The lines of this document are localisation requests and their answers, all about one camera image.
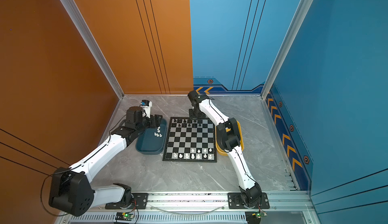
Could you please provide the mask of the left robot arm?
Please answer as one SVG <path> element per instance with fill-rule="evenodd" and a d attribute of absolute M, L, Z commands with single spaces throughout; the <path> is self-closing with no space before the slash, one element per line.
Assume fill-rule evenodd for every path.
<path fill-rule="evenodd" d="M 162 115 L 151 114 L 150 106 L 130 107 L 100 146 L 68 168 L 60 167 L 50 175 L 49 206 L 75 217 L 104 204 L 120 209 L 133 208 L 134 197 L 130 186 L 114 183 L 93 188 L 91 182 L 113 157 L 147 129 L 159 128 L 162 119 Z"/>

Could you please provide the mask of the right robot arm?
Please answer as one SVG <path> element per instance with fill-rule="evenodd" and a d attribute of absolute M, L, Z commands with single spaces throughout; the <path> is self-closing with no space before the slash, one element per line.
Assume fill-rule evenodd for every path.
<path fill-rule="evenodd" d="M 208 118 L 215 126 L 216 146 L 229 157 L 237 174 L 240 197 L 246 208 L 255 208 L 262 197 L 262 189 L 252 176 L 243 156 L 241 128 L 235 118 L 223 114 L 207 94 L 199 94 L 193 90 L 188 93 L 192 109 L 189 115 L 192 119 Z"/>

